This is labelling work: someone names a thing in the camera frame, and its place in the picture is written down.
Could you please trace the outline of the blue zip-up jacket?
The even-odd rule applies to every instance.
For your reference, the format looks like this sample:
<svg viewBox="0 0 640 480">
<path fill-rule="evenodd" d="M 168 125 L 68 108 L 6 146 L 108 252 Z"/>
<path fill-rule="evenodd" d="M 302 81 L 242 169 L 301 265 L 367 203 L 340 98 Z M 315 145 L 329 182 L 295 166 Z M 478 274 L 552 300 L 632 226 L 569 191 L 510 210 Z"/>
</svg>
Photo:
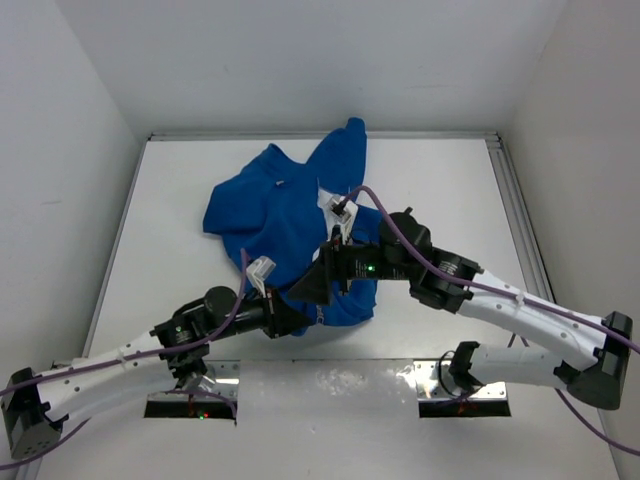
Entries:
<svg viewBox="0 0 640 480">
<path fill-rule="evenodd" d="M 269 144 L 214 187 L 203 230 L 221 237 L 235 265 L 242 252 L 273 260 L 268 281 L 286 296 L 328 238 L 323 205 L 363 184 L 366 156 L 366 126 L 357 117 L 329 133 L 304 163 Z"/>
</svg>

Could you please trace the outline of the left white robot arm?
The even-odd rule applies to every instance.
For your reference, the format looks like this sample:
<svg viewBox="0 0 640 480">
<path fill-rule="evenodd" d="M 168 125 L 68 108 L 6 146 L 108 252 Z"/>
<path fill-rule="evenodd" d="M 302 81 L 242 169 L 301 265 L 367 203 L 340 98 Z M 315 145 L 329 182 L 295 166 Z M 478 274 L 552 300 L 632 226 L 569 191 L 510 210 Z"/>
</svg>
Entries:
<svg viewBox="0 0 640 480">
<path fill-rule="evenodd" d="M 276 289 L 240 298 L 219 286 L 107 353 L 42 372 L 18 370 L 1 392 L 10 456 L 26 462 L 58 443 L 68 422 L 196 383 L 207 372 L 204 358 L 215 341 L 255 330 L 278 339 L 311 324 Z"/>
</svg>

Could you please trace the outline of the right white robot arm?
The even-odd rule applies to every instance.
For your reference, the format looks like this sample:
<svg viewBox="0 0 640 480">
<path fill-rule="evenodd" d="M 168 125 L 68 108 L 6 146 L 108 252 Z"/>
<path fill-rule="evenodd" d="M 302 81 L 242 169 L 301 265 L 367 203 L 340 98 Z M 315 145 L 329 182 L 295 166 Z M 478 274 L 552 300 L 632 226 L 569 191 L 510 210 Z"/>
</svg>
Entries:
<svg viewBox="0 0 640 480">
<path fill-rule="evenodd" d="M 406 281 L 410 296 L 431 309 L 482 320 L 527 341 L 520 349 L 465 341 L 444 354 L 434 376 L 450 398 L 511 382 L 562 390 L 603 410 L 621 405 L 630 317 L 572 313 L 509 286 L 476 262 L 433 246 L 429 229 L 409 210 L 382 220 L 376 243 L 352 244 L 333 230 L 288 295 L 328 305 L 358 280 Z"/>
</svg>

